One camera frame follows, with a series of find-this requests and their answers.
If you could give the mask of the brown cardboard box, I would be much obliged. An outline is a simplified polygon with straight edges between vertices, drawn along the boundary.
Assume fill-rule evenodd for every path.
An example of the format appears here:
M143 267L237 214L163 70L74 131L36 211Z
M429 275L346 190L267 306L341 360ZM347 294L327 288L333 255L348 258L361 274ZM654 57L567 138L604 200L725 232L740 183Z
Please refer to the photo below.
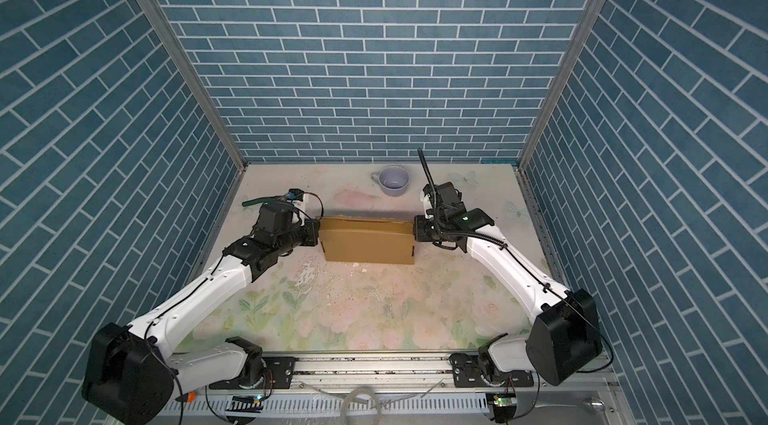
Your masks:
M409 221L326 217L321 220L319 241L328 262L415 263L416 241Z

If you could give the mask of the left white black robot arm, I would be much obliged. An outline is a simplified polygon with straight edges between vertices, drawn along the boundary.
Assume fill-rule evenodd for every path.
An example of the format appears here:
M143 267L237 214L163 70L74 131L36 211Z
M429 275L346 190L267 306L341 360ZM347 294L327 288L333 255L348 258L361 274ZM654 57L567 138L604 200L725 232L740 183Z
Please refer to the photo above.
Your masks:
M268 378L262 348L244 338L189 355L183 339L219 305L261 277L295 248L319 242L319 220L306 211L306 192L260 199L251 231L228 245L214 263L151 311L121 326L104 325L93 337L81 393L124 424L146 424L172 399L221 381L245 389Z

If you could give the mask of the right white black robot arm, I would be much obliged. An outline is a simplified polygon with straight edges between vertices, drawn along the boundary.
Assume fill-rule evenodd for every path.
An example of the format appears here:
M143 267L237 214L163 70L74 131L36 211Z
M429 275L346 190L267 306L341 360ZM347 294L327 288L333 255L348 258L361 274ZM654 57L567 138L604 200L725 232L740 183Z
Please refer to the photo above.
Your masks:
M603 350L594 298L572 291L527 259L479 208L468 210L450 182L427 184L424 213L414 218L414 238L443 248L447 242L484 265L516 298L531 322L526 338L499 336L478 350L484 374L530 370L559 385Z

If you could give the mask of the lavender ceramic cup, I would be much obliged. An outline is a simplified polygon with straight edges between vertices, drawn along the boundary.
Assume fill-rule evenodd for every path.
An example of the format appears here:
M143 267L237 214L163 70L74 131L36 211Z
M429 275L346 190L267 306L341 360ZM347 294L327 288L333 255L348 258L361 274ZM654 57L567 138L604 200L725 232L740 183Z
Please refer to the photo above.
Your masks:
M390 197L399 197L406 193L410 184L409 172L397 165L387 166L371 174L371 179L381 191Z

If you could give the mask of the clear plastic tube loop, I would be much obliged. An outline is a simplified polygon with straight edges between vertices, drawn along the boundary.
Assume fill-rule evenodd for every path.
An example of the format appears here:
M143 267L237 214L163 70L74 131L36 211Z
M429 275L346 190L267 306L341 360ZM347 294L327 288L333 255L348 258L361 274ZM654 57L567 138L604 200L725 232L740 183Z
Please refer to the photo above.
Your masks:
M359 386L350 391L343 398L340 406L340 420L343 425L351 424L351 412L353 411L353 406L360 406L362 409L372 410L372 424L380 424L383 413L383 403L372 388Z

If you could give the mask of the green handled pliers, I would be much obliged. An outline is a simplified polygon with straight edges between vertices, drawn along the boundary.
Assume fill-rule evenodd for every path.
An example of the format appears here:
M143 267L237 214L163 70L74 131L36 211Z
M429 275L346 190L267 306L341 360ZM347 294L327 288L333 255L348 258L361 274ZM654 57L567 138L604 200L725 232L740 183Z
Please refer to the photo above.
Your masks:
M269 203L271 201L279 200L281 199L281 195L273 195L273 196L264 196L264 197L258 197L258 198L252 198L247 199L241 202L241 206L244 208L261 205L264 203Z

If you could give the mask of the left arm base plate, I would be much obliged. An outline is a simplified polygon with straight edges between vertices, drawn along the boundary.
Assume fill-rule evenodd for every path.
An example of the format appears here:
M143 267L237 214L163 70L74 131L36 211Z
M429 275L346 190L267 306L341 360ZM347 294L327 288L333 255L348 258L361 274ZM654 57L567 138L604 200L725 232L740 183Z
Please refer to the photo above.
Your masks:
M212 383L212 390L248 390L257 389L269 392L272 390L287 390L291 387L297 358L293 356L266 356L258 368L253 384L244 385L240 380L230 379Z

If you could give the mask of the aluminium mounting rail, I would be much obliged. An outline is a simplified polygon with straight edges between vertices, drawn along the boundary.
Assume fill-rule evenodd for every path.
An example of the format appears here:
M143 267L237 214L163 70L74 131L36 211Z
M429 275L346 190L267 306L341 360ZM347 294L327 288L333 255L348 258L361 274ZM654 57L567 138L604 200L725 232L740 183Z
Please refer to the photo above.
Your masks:
M181 394L201 390L221 380L239 379L250 385L256 380L262 358L266 356L293 356L297 358L291 387L287 390L327 393L351 391L367 386L377 392L421 393L431 387L455 389L495 390L509 388L521 391L535 390L546 385L533 366L517 359L512 370L529 371L534 378L533 387L479 387L456 388L448 358L452 353L466 351L331 351L331 352L265 352L247 351L234 343L224 343L204 351L171 354L166 364L177 372L172 384ZM230 390L249 394L263 392L257 389Z

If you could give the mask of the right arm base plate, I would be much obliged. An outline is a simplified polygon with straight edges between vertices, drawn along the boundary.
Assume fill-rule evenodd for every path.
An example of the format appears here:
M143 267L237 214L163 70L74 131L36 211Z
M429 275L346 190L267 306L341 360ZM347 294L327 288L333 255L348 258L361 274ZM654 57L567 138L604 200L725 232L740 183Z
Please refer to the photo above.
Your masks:
M456 388L534 386L534 378L529 371L502 372L487 354L455 352L449 356L448 362Z

